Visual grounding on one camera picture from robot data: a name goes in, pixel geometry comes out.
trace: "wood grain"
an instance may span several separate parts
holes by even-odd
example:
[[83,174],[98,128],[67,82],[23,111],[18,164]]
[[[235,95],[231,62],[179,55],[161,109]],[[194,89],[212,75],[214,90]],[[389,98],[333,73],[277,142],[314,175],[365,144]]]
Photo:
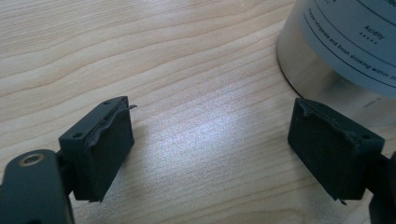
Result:
[[[287,143],[297,94],[276,61],[294,0],[1,1],[0,174],[118,95],[135,146],[77,223],[369,223]],[[396,128],[373,128],[396,143]]]

